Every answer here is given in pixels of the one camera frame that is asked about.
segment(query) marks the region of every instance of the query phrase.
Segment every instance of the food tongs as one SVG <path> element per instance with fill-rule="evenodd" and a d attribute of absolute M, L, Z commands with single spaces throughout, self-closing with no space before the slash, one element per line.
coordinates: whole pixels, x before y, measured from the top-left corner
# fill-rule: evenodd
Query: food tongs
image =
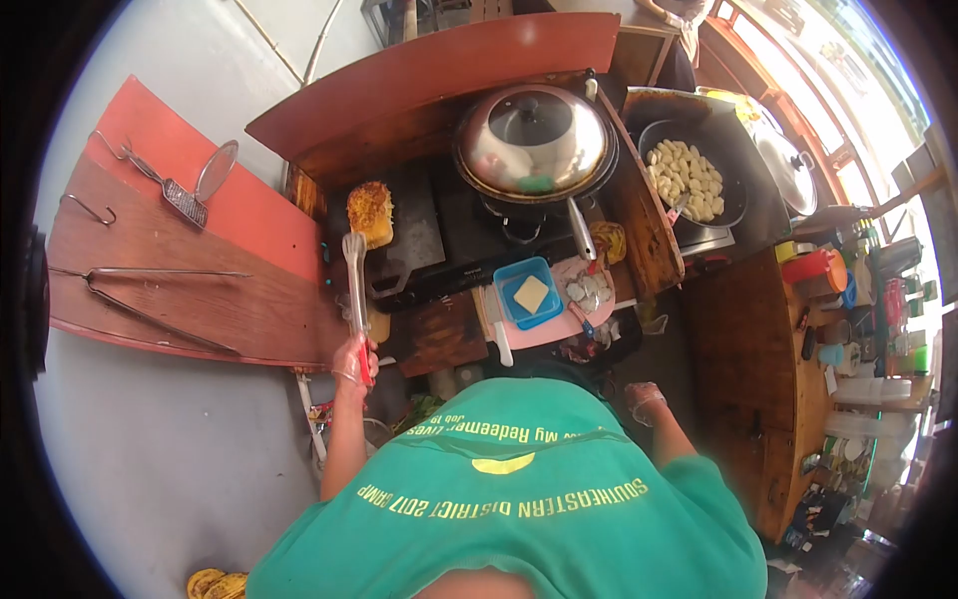
<path fill-rule="evenodd" d="M 215 341 L 205 339 L 203 337 L 197 336 L 192 333 L 187 333 L 186 331 L 183 331 L 182 329 L 177 329 L 173 325 L 167 324 L 163 322 L 162 320 L 159 320 L 158 318 L 154 318 L 153 316 L 150 316 L 149 314 L 145 312 L 142 312 L 133 308 L 129 304 L 118 300 L 117 298 L 113 297 L 109 293 L 106 293 L 102 289 L 95 288 L 93 286 L 93 279 L 94 279 L 94 275 L 97 275 L 97 274 L 118 274 L 118 273 L 126 273 L 126 272 L 139 272 L 144 274 L 216 275 L 221 277 L 241 277 L 241 278 L 253 276 L 251 274 L 246 274 L 245 272 L 236 272 L 232 270 L 190 270 L 190 269 L 184 269 L 184 268 L 117 268 L 114 266 L 102 266 L 97 268 L 90 268 L 85 273 L 77 272 L 75 270 L 69 270 L 67 268 L 59 268 L 56 266 L 50 266 L 49 268 L 50 270 L 54 270 L 56 272 L 62 272 L 63 274 L 80 277 L 86 283 L 86 288 L 89 289 L 89 291 L 93 293 L 94 295 L 103 299 L 107 304 L 110 304 L 111 306 L 115 306 L 116 308 L 119 308 L 123 311 L 127 311 L 133 314 L 134 316 L 142 318 L 143 320 L 147 321 L 149 324 L 155 327 L 163 329 L 164 331 L 169 331 L 170 333 L 173 333 L 173 334 L 178 334 L 179 336 L 189 339 L 190 341 L 194 343 L 199 343 L 201 345 L 211 347 L 215 350 L 224 352 L 226 354 L 235 354 L 237 356 L 240 354 L 240 352 L 238 352 L 235 348 L 232 348 L 228 345 L 223 345 L 222 343 L 216 343 Z"/>

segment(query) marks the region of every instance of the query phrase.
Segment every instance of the lid knob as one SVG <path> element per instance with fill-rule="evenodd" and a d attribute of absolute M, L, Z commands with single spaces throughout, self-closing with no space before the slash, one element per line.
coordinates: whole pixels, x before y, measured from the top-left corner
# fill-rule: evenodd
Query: lid knob
<path fill-rule="evenodd" d="M 523 96 L 522 98 L 519 98 L 518 102 L 515 103 L 515 106 L 519 109 L 519 112 L 522 113 L 523 120 L 534 121 L 536 119 L 538 100 L 532 96 Z"/>

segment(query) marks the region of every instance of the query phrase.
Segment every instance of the white knife handle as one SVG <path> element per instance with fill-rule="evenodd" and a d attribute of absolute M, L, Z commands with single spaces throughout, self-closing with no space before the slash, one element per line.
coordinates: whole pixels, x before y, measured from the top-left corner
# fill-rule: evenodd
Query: white knife handle
<path fill-rule="evenodd" d="M 495 344 L 499 346 L 499 361 L 503 366 L 512 368 L 513 350 L 509 349 L 509 339 L 506 338 L 506 325 L 500 320 L 493 325 L 495 328 Z"/>

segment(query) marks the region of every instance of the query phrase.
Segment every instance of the wok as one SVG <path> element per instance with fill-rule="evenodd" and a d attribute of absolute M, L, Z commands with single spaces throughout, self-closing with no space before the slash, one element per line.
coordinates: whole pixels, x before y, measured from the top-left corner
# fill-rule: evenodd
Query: wok
<path fill-rule="evenodd" d="M 721 196 L 725 200 L 725 211 L 709 222 L 698 222 L 685 215 L 681 217 L 691 224 L 710 229 L 724 229 L 739 224 L 745 216 L 748 194 L 735 154 L 729 153 L 728 149 L 722 146 L 721 141 L 703 135 L 694 125 L 679 121 L 656 121 L 646 127 L 639 136 L 637 146 L 642 159 L 645 160 L 649 150 L 655 148 L 655 144 L 664 139 L 683 141 L 689 146 L 696 146 L 699 153 L 708 158 L 722 176 Z M 665 204 L 666 210 L 670 208 L 664 201 L 662 203 Z"/>

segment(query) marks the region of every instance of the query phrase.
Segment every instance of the yellow logo on shirt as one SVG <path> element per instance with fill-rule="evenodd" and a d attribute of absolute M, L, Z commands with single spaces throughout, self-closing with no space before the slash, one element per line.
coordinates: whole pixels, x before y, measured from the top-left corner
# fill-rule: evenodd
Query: yellow logo on shirt
<path fill-rule="evenodd" d="M 511 474 L 517 470 L 522 470 L 533 463 L 536 453 L 526 453 L 519 457 L 509 460 L 493 460 L 489 458 L 477 458 L 472 460 L 472 467 L 479 472 L 486 474 Z"/>

